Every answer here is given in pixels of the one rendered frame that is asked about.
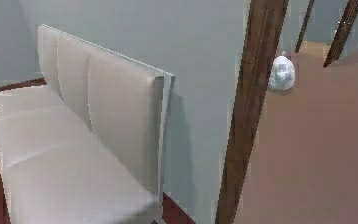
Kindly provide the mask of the white tied garbage bag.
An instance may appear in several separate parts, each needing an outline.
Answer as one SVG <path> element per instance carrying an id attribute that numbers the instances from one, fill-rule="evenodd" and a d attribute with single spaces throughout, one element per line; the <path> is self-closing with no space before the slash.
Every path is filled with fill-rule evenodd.
<path id="1" fill-rule="evenodd" d="M 283 51 L 273 61 L 268 87 L 271 90 L 289 90 L 294 86 L 295 79 L 294 64 L 286 57 L 286 52 Z"/>

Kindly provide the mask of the white bed with padded headboard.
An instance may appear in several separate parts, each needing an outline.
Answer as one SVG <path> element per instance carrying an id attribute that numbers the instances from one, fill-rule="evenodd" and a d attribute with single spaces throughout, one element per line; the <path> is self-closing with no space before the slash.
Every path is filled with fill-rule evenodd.
<path id="1" fill-rule="evenodd" d="M 163 224 L 175 77 L 42 24 L 43 84 L 0 91 L 11 224 Z"/>

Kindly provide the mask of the brown wooden door frame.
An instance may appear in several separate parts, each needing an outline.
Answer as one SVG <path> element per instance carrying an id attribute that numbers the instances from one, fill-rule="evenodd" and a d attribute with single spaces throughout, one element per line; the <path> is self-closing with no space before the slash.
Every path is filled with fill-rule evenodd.
<path id="1" fill-rule="evenodd" d="M 303 23 L 300 28 L 298 40 L 295 46 L 296 53 L 300 51 L 302 45 L 305 43 L 303 38 L 307 30 L 308 22 L 311 17 L 311 12 L 314 3 L 315 0 L 308 1 L 306 13 L 304 15 Z M 351 29 L 353 27 L 357 15 L 358 15 L 358 0 L 347 0 L 347 4 L 342 14 L 341 20 L 339 21 L 337 31 L 334 35 L 333 40 L 330 43 L 329 51 L 326 54 L 325 62 L 323 64 L 324 68 L 332 64 L 334 61 L 337 61 L 341 56 L 341 53 L 344 49 L 344 46 L 346 44 L 346 41 L 351 32 Z"/>
<path id="2" fill-rule="evenodd" d="M 233 224 L 289 0 L 251 0 L 215 224 Z"/>

